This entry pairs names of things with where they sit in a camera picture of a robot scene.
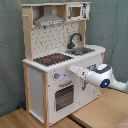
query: toy kitchen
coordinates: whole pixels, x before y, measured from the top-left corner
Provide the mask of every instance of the toy kitchen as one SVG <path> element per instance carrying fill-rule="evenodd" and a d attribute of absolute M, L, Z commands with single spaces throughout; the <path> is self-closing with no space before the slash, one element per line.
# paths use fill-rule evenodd
<path fill-rule="evenodd" d="M 46 128 L 101 94 L 71 65 L 95 70 L 105 49 L 85 44 L 90 2 L 22 4 L 26 109 Z"/>

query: handle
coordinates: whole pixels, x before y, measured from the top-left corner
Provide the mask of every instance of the handle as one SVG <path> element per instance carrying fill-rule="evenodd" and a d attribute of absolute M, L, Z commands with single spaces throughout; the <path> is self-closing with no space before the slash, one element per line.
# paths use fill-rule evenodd
<path fill-rule="evenodd" d="M 68 19 L 71 19 L 71 15 L 72 15 L 72 7 L 68 7 L 69 11 L 70 11 L 70 16 L 68 16 Z"/>
<path fill-rule="evenodd" d="M 72 82 L 73 82 L 73 81 L 70 80 L 70 81 L 68 81 L 66 84 L 60 84 L 59 87 L 66 87 L 66 86 L 70 85 Z"/>
<path fill-rule="evenodd" d="M 26 18 L 27 18 L 27 17 L 28 17 L 28 15 L 23 15 L 23 17 L 26 17 Z"/>
<path fill-rule="evenodd" d="M 85 90 L 87 82 L 84 82 L 84 86 L 82 86 L 82 90 Z"/>

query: knob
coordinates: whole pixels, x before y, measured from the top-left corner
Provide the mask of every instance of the knob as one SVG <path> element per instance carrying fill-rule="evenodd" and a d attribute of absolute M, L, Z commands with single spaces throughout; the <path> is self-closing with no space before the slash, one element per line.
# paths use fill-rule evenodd
<path fill-rule="evenodd" d="M 55 74 L 54 74 L 54 78 L 55 78 L 55 79 L 58 79 L 59 76 L 60 76 L 60 75 L 59 75 L 58 73 L 55 73 Z"/>

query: cabinet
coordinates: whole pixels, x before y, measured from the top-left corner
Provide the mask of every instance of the cabinet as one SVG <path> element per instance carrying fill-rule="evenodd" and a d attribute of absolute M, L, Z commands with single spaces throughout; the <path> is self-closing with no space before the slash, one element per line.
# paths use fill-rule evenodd
<path fill-rule="evenodd" d="M 99 54 L 92 58 L 85 59 L 82 61 L 81 67 L 92 70 L 91 66 L 94 68 L 98 67 L 100 64 L 102 64 L 102 59 L 103 59 L 102 54 Z M 88 84 L 82 79 L 80 80 L 80 86 L 81 86 L 80 87 L 81 88 L 81 92 L 80 92 L 80 106 L 81 107 L 99 97 L 100 90 L 98 87 Z"/>

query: shelf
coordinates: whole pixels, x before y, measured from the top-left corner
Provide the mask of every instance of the shelf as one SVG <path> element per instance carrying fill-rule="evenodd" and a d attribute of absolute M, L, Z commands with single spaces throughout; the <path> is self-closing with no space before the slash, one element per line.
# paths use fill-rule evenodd
<path fill-rule="evenodd" d="M 21 4 L 21 6 L 47 6 L 47 5 L 67 5 L 67 4 L 86 4 L 91 2 L 67 2 L 67 3 L 42 3 L 42 4 Z"/>

